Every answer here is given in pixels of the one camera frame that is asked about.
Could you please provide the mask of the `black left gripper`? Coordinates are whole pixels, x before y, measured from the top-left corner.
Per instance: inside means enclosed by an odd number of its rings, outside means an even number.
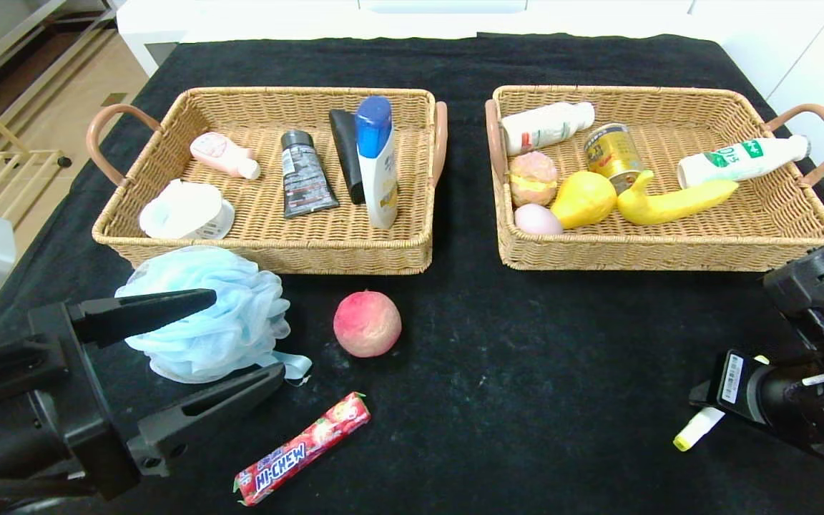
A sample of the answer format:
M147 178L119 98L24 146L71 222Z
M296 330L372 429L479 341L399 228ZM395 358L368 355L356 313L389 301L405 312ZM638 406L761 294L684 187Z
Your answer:
M83 343L107 348L202 312L217 299L215 290L189 289L32 310L29 335L0 345L0 499L113 499L134 488L139 473L168 477L197 443L274 394L284 381L282 363L225 379L141 418L139 433L125 446Z

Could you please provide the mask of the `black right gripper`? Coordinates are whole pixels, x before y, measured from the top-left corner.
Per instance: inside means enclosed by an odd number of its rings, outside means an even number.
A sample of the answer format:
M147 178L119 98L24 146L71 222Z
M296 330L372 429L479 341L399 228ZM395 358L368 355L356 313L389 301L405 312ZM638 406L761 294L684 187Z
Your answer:
M718 408L759 430L798 430L801 411L788 391L800 372L790 360L766 364L730 349L718 356L712 381L690 389L689 404Z

